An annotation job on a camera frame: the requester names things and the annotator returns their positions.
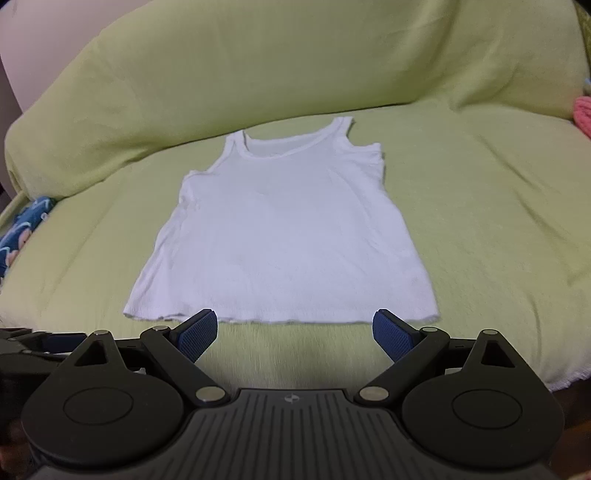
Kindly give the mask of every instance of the pink yarn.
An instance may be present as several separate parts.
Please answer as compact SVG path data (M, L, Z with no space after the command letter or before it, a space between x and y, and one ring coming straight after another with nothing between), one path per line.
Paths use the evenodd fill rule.
M579 97L574 101L574 123L591 138L591 97Z

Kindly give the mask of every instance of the sofa cushion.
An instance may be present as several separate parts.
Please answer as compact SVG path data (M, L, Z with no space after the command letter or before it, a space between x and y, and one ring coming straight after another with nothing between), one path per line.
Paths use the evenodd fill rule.
M352 115L354 144L382 144L385 188L429 271L437 325L465 338L500 330L554 387L591 373L585 135L563 119L499 105L453 111L434 99ZM329 122L303 117L249 133L285 137ZM206 169L222 146L218 137L155 153L60 202L5 279L4 324L106 328L117 338L153 326L123 307L183 176ZM370 325L222 323L199 364L230 387L328 388L358 387L389 359Z
M105 28L11 128L30 197L185 142L434 96L568 117L588 74L570 0L153 0Z

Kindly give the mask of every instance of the tank top neckline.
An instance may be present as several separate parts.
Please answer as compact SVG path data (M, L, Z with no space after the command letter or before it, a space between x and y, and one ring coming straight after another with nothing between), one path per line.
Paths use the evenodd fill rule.
M326 125L326 127L323 127L315 132L311 132L309 134L303 134L303 135L294 135L292 137L274 138L272 140L260 140L257 138L251 138L244 130L239 130L238 132L234 133L234 142L236 144L236 148L238 149L238 153L242 157L248 158L250 160L273 160L275 158L283 158L283 157L287 157L289 155L293 155L295 153L304 151L304 150L306 150L310 147L313 147L314 145L322 142L331 133L337 131L339 129L339 127L341 125L343 125L343 123L346 121L346 119L348 119L348 117L337 116L332 120L331 123ZM254 144L263 144L263 143L273 144L273 143L281 143L281 142L286 142L286 141L294 141L294 140L299 140L299 139L304 139L304 138L311 138L311 140L309 142L306 142L303 145L300 145L299 147L291 148L285 152L282 152L282 153L279 153L276 155L255 155L254 153L252 153L248 149L248 146L247 146L247 142L254 143Z

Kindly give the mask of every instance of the ribbed black plate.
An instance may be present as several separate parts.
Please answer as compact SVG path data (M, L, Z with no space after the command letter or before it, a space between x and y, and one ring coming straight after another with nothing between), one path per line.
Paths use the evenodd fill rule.
M553 480L541 465L469 472L417 450L390 414L350 403L341 390L242 390L197 411L184 432L140 465L105 473L43 467L34 480Z

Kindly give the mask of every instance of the logo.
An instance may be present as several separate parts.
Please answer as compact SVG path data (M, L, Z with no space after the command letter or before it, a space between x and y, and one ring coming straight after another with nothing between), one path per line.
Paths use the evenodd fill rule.
M294 404L294 403L300 401L300 398L295 393L290 393L289 395L285 396L285 401L287 403Z

